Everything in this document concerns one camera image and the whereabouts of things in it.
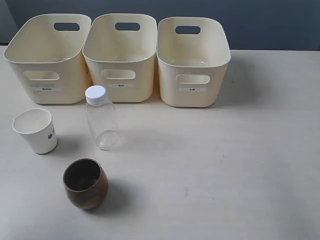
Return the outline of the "clear plastic bottle white cap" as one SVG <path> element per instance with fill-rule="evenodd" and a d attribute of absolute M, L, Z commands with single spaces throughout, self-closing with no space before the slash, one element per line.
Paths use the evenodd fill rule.
<path fill-rule="evenodd" d="M 116 108 L 104 86 L 93 85 L 85 91 L 85 114 L 93 142 L 101 150 L 110 150 L 119 143 Z"/>

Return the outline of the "dark brown wooden cup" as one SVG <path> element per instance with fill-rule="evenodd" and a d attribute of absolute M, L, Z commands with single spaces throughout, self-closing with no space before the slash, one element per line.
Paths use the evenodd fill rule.
<path fill-rule="evenodd" d="M 64 171 L 62 180 L 69 201 L 79 209 L 97 208 L 107 197 L 107 175 L 94 159 L 82 158 L 74 161 Z"/>

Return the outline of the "white paper cup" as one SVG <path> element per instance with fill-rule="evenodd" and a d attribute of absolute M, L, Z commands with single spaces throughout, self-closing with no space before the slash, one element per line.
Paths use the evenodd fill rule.
<path fill-rule="evenodd" d="M 53 151 L 58 145 L 52 114 L 43 108 L 28 109 L 12 122 L 12 128 L 38 155 Z"/>

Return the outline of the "right cream plastic bin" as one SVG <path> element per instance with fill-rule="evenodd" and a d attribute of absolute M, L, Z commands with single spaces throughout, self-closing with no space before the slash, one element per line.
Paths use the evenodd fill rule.
<path fill-rule="evenodd" d="M 172 107 L 215 103 L 231 60 L 223 26 L 206 17 L 168 17 L 158 24 L 160 97 Z"/>

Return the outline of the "cream plastic bin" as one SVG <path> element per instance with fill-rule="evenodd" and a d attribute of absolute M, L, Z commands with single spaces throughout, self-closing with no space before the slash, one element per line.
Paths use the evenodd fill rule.
<path fill-rule="evenodd" d="M 67 105 L 84 99 L 92 85 L 82 53 L 91 24 L 83 14 L 42 14 L 12 38 L 4 58 L 33 102 Z"/>
<path fill-rule="evenodd" d="M 108 13 L 97 17 L 82 54 L 94 85 L 114 103 L 140 103 L 153 92 L 157 22 L 146 14 Z"/>
<path fill-rule="evenodd" d="M 168 17 L 158 24 L 160 97 L 172 107 L 215 103 L 231 60 L 223 26 L 206 17 Z"/>

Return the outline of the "middle cream plastic bin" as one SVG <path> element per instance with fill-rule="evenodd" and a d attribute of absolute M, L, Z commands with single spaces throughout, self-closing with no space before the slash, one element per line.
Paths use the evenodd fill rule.
<path fill-rule="evenodd" d="M 153 92 L 157 22 L 146 14 L 108 13 L 97 17 L 82 54 L 94 85 L 114 103 L 140 103 Z"/>

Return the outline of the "left cream plastic bin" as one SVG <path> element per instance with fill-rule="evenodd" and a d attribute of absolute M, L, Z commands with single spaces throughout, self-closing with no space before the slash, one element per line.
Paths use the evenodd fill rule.
<path fill-rule="evenodd" d="M 4 58 L 33 102 L 67 105 L 84 99 L 92 85 L 82 53 L 91 24 L 83 14 L 42 14 L 12 38 Z"/>

